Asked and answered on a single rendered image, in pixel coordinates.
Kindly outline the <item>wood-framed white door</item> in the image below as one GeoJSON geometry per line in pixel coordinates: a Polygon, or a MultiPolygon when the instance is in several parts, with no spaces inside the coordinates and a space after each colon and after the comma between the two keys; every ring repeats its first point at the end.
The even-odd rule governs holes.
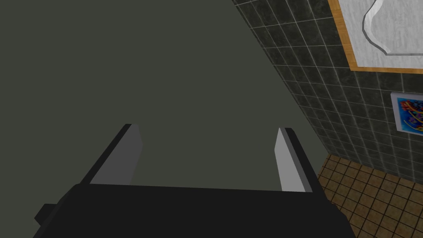
{"type": "Polygon", "coordinates": [[[328,0],[349,67],[423,75],[423,0],[328,0]]]}

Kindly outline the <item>blue floral wall picture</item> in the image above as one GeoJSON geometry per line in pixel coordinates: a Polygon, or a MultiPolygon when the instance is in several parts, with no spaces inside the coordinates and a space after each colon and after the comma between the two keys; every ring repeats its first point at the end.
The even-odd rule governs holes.
{"type": "Polygon", "coordinates": [[[423,94],[390,93],[396,130],[423,136],[423,94]]]}

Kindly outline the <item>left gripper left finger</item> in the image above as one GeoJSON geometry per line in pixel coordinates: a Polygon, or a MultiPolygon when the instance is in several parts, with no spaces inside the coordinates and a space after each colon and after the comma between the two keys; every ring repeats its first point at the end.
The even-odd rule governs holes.
{"type": "Polygon", "coordinates": [[[142,149],[139,126],[125,124],[80,183],[130,185],[142,149]]]}

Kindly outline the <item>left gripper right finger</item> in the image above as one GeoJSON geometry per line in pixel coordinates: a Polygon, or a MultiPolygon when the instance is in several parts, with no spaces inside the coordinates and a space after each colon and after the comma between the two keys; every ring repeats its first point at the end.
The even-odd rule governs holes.
{"type": "Polygon", "coordinates": [[[315,171],[292,128],[278,129],[274,153],[282,191],[323,192],[315,171]]]}

